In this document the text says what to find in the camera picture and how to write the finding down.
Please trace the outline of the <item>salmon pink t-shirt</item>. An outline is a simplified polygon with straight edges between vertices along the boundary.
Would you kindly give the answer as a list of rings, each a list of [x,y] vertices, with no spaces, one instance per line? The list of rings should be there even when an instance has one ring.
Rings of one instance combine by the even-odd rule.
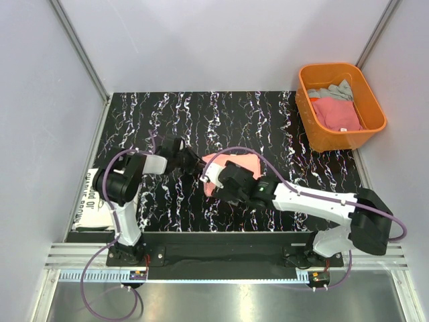
[[[210,161],[210,159],[215,154],[209,154],[203,156],[202,159],[205,162]],[[225,166],[227,161],[234,162],[250,171],[253,172],[254,179],[258,179],[261,177],[261,164],[259,158],[255,154],[221,154],[218,156],[213,163],[218,164],[219,166]],[[211,197],[213,191],[215,189],[215,185],[213,183],[204,183],[204,193],[207,197]]]

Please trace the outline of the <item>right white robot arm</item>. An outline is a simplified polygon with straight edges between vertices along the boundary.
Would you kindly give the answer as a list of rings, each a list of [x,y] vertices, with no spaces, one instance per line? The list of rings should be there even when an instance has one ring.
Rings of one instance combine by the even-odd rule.
[[[391,213],[369,189],[358,193],[330,193],[294,186],[278,178],[261,176],[228,161],[212,163],[204,178],[215,185],[214,197],[253,208],[299,212],[336,223],[311,235],[304,249],[307,263],[319,266],[333,255],[358,249],[373,256],[387,251]]]

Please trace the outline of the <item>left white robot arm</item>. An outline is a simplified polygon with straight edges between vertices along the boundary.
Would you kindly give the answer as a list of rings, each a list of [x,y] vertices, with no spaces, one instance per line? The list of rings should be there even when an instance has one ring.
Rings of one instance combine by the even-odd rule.
[[[140,264],[144,248],[137,245],[141,239],[134,198],[145,174],[168,175],[176,169],[183,173],[199,175],[205,167],[201,157],[186,146],[181,137],[163,139],[154,152],[115,148],[98,167],[93,178],[93,188],[111,211],[115,241],[120,246],[121,257],[132,266]]]

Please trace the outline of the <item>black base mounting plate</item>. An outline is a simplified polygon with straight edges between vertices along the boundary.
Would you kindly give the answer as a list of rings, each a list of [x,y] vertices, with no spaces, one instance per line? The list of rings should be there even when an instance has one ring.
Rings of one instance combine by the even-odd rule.
[[[108,267],[147,264],[152,280],[285,280],[296,270],[341,268],[340,252],[306,258],[306,232],[144,232],[95,260]]]

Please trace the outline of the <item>folded white printed t-shirt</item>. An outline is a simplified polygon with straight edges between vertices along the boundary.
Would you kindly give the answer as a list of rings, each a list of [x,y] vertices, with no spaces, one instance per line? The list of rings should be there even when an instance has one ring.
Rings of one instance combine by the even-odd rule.
[[[73,223],[73,228],[77,231],[114,231],[114,221],[111,215],[111,209],[100,198],[99,193],[93,188],[93,179],[98,171],[98,168],[88,169],[86,174],[84,190],[76,216]],[[132,203],[126,204],[124,207],[115,206],[118,217],[131,210],[131,218],[135,220],[134,227],[131,225],[131,220],[128,219],[127,231],[139,233],[138,224],[136,222],[138,194],[141,186],[138,186],[137,193],[133,198]]]

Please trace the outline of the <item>dark pink t-shirt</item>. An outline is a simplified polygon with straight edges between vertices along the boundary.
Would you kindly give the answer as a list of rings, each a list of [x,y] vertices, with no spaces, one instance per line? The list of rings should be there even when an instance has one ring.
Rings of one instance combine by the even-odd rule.
[[[311,99],[319,123],[332,131],[360,131],[363,129],[352,101],[331,97]]]

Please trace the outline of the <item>orange plastic bin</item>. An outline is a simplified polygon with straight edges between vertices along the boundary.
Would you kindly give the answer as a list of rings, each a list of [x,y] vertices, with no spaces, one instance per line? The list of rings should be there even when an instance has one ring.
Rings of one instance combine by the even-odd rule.
[[[356,150],[387,125],[363,73],[339,62],[309,64],[298,73],[296,104],[310,147]]]

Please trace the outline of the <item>grey t-shirt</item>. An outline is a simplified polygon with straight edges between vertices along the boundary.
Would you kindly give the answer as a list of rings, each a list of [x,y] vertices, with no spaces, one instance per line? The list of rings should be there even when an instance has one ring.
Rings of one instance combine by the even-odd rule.
[[[331,97],[341,101],[354,100],[351,86],[346,79],[344,79],[339,85],[329,85],[327,88],[321,89],[308,89],[307,94],[311,99]]]

